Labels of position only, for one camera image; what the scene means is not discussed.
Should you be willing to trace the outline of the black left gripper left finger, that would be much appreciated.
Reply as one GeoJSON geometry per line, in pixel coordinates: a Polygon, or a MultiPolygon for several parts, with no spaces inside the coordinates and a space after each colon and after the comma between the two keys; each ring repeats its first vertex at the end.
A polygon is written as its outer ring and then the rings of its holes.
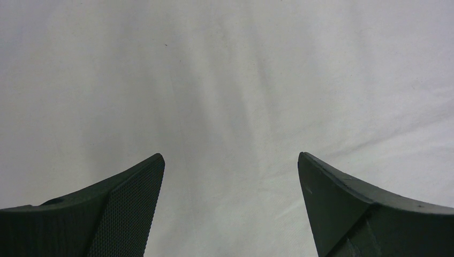
{"type": "Polygon", "coordinates": [[[1,256],[143,256],[165,161],[155,154],[39,206],[1,210],[1,256]]]}

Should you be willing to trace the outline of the beige wrapping cloth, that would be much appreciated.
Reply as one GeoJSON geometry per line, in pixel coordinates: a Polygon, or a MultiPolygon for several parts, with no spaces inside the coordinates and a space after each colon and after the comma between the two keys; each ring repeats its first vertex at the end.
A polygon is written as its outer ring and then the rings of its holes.
{"type": "Polygon", "coordinates": [[[145,256],[316,256],[301,152],[453,206],[453,1],[1,1],[1,207],[155,153],[145,256]]]}

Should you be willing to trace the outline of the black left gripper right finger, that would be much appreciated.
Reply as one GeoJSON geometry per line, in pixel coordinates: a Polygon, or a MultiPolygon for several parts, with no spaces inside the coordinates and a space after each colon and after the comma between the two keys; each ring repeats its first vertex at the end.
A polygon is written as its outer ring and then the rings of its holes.
{"type": "Polygon", "coordinates": [[[453,209],[386,191],[302,152],[298,172],[319,256],[453,256],[453,209]]]}

